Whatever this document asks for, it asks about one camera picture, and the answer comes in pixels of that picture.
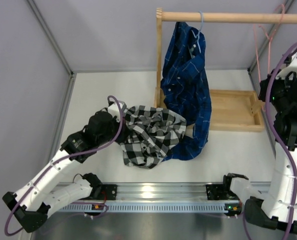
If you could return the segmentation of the black white checkered shirt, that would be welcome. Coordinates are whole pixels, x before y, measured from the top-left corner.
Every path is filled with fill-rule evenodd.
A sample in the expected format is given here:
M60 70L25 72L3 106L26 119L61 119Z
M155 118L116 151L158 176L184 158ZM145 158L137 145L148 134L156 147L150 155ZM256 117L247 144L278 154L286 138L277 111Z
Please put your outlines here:
M124 136L118 140L124 165L153 169L183 140L187 121L166 109L137 105L124 112Z

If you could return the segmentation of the pink wire hanger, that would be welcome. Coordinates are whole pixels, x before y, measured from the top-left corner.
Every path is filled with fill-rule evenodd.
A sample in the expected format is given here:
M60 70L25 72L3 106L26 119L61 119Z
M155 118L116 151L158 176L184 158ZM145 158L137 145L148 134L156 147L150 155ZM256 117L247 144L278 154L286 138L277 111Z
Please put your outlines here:
M284 15L286 13L286 7L282 3L280 4L274 11L276 12L277 10L281 10L281 17L279 19L279 22L277 23L277 26L273 28L272 33L268 33L266 29L258 24L257 27L262 29L266 39L268 40L268 54L267 54L267 73L270 74L271 71L271 44L273 41L274 36L276 35L277 30L279 29L280 25L282 24L282 20L284 18ZM252 25L252 30L253 30L253 38L254 38L254 45L255 45L255 59L256 59L256 67L257 67L257 73L258 73L258 83L261 83L261 67L259 63L259 49L258 49L258 41L257 41L257 30L256 30L256 25Z

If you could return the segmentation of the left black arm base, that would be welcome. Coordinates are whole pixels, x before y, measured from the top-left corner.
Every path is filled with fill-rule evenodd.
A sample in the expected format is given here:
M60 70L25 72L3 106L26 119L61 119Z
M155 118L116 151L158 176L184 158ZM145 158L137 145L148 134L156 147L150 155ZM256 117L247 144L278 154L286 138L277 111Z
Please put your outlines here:
M85 200L95 200L95 201L115 201L118 193L117 184L103 184L101 190L97 190L95 194L91 194L86 197Z

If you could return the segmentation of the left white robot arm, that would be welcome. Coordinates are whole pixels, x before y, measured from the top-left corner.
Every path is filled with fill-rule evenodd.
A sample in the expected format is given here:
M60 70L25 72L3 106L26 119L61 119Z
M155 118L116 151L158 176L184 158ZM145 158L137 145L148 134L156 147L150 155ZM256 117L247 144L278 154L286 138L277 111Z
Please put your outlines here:
M24 187L7 192L2 200L22 230L32 233L63 207L83 199L95 200L103 184L94 173L59 190L57 184L80 167L98 150L120 139L125 130L125 114L107 108L89 118L82 130L70 134L49 163Z

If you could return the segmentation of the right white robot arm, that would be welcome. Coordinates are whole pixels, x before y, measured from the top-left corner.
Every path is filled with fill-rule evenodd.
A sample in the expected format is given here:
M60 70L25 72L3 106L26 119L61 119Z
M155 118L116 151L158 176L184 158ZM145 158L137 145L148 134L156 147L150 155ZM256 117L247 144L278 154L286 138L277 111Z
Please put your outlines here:
M239 198L244 220L252 225L297 235L297 71L271 73L260 82L258 98L272 104L275 120L275 167L267 195L256 190L245 175L224 175L221 193Z

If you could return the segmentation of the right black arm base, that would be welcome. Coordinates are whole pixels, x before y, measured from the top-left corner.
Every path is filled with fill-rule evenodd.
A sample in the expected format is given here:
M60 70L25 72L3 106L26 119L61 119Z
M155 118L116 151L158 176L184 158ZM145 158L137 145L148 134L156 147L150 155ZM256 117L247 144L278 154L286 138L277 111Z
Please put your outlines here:
M207 199L210 201L237 200L236 195L224 184L207 184L205 187Z

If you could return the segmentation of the blue plaid shirt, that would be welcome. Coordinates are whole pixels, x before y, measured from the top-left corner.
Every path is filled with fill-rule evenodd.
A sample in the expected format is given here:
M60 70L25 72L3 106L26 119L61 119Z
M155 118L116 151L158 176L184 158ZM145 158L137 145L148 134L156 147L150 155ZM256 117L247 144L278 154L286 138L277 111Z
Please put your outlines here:
M199 44L193 47L198 29L186 22L177 22L164 58L160 88L167 109L186 119L193 126L192 136L184 135L167 160L189 161L196 158L208 142L212 102L205 70L206 40L201 32Z

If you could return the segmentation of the wooden clothes rack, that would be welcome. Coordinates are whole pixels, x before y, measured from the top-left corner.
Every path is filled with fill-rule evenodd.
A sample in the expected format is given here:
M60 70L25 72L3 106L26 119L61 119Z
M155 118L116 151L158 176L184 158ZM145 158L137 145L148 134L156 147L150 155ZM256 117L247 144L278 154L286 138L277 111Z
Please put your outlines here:
M296 24L297 14L275 13L197 13L156 10L156 88L154 107L164 107L162 79L163 22L238 23L238 24ZM264 119L263 102L250 90L211 90L212 116L210 129L214 131L261 132Z

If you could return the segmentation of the aluminium mounting rail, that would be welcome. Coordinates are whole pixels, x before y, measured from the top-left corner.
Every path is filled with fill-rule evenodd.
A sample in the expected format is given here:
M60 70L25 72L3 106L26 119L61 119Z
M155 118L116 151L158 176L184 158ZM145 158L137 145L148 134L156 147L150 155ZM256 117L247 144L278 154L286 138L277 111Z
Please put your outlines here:
M190 202L199 203L206 201L227 201L237 202L236 200L208 200L206 185L222 184L221 182L110 182L104 184L117 185L116 200L104 200L111 202ZM79 197L72 202L97 202L102 203L103 200L86 200L87 197Z

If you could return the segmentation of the right aluminium frame post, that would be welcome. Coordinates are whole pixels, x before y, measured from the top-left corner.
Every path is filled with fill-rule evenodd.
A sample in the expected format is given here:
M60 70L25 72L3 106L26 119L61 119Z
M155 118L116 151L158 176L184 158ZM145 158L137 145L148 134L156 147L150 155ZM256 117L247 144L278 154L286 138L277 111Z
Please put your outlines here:
M274 14L287 14L289 10L292 8L296 0L283 0L273 11ZM266 49L269 49L273 37L278 32L281 23L273 23L269 26L269 28L263 27L261 24L253 24L253 37L254 37L254 46L255 46L255 56L247 68L248 73L250 74L253 70L255 70L259 66L260 57L263 55ZM258 31L261 29L263 32L264 38L259 42L260 33Z

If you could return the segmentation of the aluminium frame post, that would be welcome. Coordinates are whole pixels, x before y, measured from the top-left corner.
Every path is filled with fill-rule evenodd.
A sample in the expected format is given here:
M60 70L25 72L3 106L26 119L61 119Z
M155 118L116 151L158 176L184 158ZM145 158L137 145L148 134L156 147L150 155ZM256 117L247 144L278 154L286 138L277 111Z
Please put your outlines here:
M296 0L283 0L273 11L274 14L287 14L289 10L292 8ZM254 37L254 46L255 46L255 56L247 68L248 73L250 74L253 70L255 70L259 66L260 57L263 55L266 49L269 49L273 37L278 32L281 23L273 23L269 26L269 28L263 27L261 24L253 24L253 37ZM260 33L258 31L261 29L263 32L264 38L259 42Z
M51 47L53 48L55 54L59 58L61 64L63 65L65 71L68 73L70 77L74 75L74 71L70 67L67 59L65 58L63 51L61 50L59 44L56 41L47 21L45 20L42 12L40 11L39 7L37 6L34 0L25 0L25 3L28 5L30 10L32 11L35 19L37 20L38 24L40 25L42 31L44 32L46 38L48 39Z

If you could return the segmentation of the left aluminium frame post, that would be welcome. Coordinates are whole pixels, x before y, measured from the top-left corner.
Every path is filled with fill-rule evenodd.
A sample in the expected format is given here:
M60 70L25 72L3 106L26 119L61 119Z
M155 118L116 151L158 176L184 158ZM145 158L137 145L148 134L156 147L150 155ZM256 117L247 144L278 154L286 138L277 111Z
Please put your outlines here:
M39 7L37 6L34 0L25 0L25 3L28 5L30 10L32 11L35 19L37 20L38 24L40 25L42 31L44 32L46 38L48 39L51 47L53 48L55 54L59 58L61 64L63 65L65 71L68 73L70 77L74 75L74 71L70 67L67 59L65 58L63 51L61 50L59 44L56 41L47 21L45 20L42 12L40 11Z

